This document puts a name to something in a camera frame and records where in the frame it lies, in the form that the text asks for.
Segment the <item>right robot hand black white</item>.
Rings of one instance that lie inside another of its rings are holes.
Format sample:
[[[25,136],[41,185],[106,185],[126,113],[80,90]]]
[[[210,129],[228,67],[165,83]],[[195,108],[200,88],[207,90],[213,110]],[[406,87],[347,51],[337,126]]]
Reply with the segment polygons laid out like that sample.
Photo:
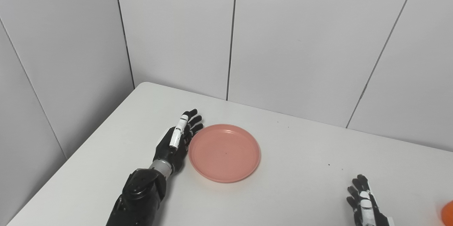
[[[355,225],[394,226],[393,219],[381,213],[368,179],[363,174],[358,174],[351,182],[352,185],[347,188],[350,195],[346,197],[346,201],[353,210]]]

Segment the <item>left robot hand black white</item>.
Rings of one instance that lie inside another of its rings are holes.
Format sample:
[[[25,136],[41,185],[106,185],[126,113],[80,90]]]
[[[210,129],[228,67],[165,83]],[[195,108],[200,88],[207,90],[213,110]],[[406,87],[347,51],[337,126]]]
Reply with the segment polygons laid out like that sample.
[[[176,126],[171,127],[155,149],[152,166],[161,161],[169,166],[168,173],[177,173],[183,167],[193,137],[203,129],[202,116],[197,109],[185,111]]]

